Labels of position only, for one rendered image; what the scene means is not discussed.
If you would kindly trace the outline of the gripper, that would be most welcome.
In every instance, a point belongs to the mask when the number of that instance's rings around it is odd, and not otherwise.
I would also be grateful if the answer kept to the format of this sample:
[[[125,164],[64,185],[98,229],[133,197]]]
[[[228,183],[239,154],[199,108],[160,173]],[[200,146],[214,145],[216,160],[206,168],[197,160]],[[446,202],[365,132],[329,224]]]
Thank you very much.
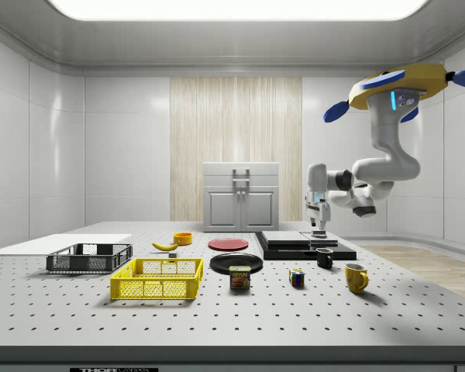
[[[313,230],[326,229],[326,223],[330,220],[330,205],[326,201],[316,203],[307,201],[306,212],[311,219]]]

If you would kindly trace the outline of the black stove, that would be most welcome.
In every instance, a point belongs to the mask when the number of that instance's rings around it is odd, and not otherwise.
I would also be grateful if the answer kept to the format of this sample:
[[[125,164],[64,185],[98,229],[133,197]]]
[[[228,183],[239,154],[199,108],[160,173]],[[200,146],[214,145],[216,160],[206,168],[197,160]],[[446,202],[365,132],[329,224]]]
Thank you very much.
[[[333,250],[334,260],[355,260],[357,253],[338,241],[332,233],[313,236],[310,232],[256,232],[265,260],[315,260],[317,248]]]

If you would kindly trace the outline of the black mug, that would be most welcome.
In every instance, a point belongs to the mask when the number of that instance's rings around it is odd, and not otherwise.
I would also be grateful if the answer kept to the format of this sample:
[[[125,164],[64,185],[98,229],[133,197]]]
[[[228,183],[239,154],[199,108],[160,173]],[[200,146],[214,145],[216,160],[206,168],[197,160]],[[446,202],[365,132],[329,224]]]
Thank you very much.
[[[333,262],[333,250],[330,248],[317,248],[315,251],[318,266],[324,269],[330,269]]]

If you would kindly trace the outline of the yellow mug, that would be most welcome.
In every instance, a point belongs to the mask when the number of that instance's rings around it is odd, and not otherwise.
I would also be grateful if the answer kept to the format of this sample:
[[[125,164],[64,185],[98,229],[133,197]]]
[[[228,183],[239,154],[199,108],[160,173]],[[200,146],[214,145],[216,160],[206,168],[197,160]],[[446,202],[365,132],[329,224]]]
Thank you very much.
[[[367,268],[357,263],[348,263],[344,267],[347,287],[356,294],[364,292],[369,284]]]

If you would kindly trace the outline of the white cabinet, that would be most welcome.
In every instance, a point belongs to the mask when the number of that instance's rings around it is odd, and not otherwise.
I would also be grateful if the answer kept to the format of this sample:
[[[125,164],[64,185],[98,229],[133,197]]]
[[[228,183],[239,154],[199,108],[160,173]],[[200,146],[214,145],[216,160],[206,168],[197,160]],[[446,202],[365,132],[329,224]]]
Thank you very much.
[[[278,162],[204,162],[203,229],[279,229]]]

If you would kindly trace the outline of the black plate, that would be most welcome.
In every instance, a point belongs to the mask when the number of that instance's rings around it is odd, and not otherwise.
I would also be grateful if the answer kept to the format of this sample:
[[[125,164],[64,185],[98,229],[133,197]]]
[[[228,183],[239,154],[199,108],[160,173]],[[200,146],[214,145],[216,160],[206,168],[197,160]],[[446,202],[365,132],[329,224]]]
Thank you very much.
[[[224,253],[210,260],[210,268],[217,273],[228,275],[231,266],[249,266],[251,273],[263,268],[263,260],[248,253]]]

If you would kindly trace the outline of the red plate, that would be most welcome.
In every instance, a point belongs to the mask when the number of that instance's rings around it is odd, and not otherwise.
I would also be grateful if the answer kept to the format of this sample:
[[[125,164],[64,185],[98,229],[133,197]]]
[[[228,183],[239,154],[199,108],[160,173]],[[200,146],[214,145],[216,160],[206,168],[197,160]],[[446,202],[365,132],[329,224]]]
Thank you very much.
[[[244,250],[249,243],[244,239],[237,238],[218,238],[208,242],[208,247],[217,251],[234,252]]]

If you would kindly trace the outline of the flat-sided can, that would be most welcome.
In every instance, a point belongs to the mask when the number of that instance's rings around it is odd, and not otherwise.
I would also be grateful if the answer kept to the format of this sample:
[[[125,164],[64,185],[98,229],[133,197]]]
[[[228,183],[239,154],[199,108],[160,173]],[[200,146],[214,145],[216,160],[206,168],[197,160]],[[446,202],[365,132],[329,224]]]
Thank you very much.
[[[250,283],[250,266],[230,266],[229,279],[231,289],[249,289]]]

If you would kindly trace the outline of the drone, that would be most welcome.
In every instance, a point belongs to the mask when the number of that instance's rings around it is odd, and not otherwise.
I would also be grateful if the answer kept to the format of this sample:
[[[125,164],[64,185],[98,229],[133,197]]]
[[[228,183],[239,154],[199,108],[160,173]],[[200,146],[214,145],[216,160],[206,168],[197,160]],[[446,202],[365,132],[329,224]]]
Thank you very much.
[[[465,87],[465,71],[448,72],[441,64],[409,64],[396,67],[357,82],[352,87],[349,98],[329,108],[323,119],[325,122],[333,122],[350,107],[366,110],[367,99],[382,91],[392,91],[391,106],[396,109],[398,104],[404,101],[396,93],[399,88],[424,91],[425,94],[421,96],[424,100],[442,91],[450,81]]]

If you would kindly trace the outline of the yellow basket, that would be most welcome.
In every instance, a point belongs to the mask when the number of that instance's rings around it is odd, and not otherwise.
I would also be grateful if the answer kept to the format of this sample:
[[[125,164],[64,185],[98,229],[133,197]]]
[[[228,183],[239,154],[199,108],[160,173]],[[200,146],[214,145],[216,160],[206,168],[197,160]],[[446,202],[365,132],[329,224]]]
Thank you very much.
[[[194,299],[202,258],[135,258],[110,277],[112,299]]]

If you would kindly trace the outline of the dark grey basket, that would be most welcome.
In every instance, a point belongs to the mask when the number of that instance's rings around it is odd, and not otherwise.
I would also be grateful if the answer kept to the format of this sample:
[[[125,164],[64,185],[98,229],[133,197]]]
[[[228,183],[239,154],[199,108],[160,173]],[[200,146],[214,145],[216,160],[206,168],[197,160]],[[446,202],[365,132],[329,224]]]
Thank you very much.
[[[48,271],[81,273],[113,272],[133,255],[131,244],[77,243],[46,257]]]

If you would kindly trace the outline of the white board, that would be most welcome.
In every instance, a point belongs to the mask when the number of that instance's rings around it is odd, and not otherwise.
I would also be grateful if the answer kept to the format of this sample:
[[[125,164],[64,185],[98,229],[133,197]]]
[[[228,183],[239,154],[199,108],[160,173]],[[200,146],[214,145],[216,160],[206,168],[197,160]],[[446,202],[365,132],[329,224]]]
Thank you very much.
[[[48,255],[76,243],[118,243],[130,234],[53,234],[0,249],[0,255]]]

